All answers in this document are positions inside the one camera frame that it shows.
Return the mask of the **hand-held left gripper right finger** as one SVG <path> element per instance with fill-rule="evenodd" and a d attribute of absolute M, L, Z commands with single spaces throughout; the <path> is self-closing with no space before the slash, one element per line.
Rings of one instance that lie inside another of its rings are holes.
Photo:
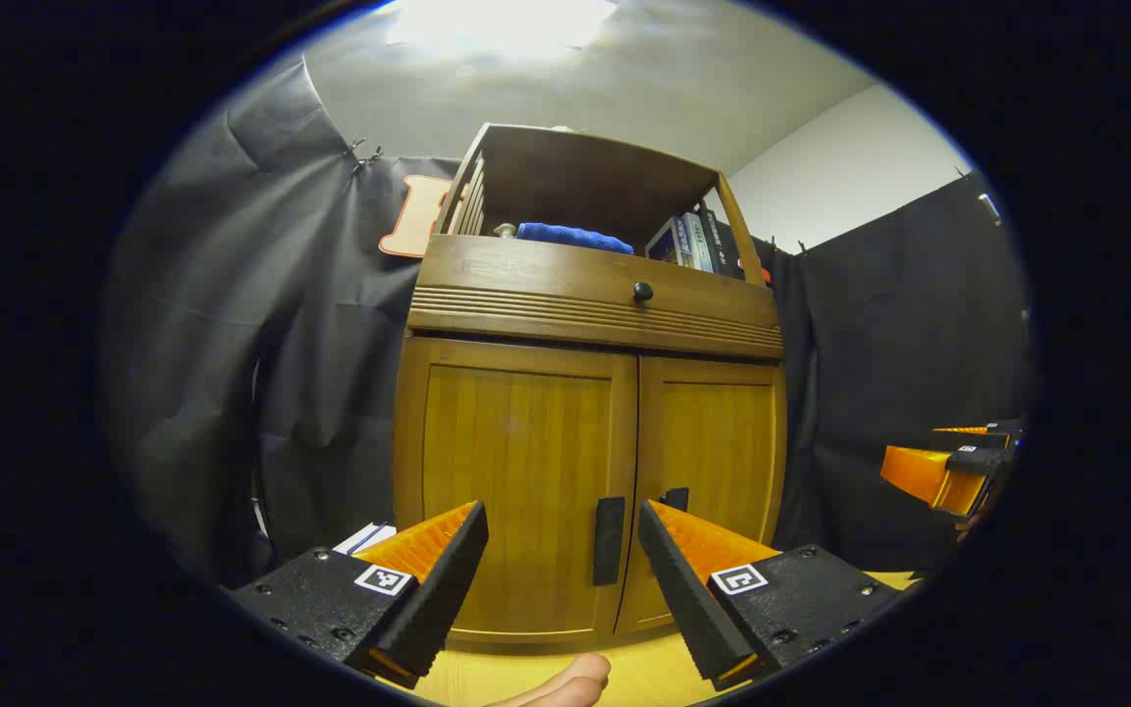
<path fill-rule="evenodd" d="M 697 672 L 719 692 L 832 650 L 903 594 L 815 543 L 772 550 L 657 501 L 644 502 L 638 538 Z"/>

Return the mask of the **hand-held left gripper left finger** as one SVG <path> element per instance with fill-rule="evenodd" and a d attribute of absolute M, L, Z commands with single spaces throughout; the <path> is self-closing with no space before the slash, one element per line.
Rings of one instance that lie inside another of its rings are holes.
<path fill-rule="evenodd" d="M 444 648 L 487 540 L 486 507 L 472 501 L 355 552 L 309 549 L 230 596 L 311 653 L 413 689 Z"/>

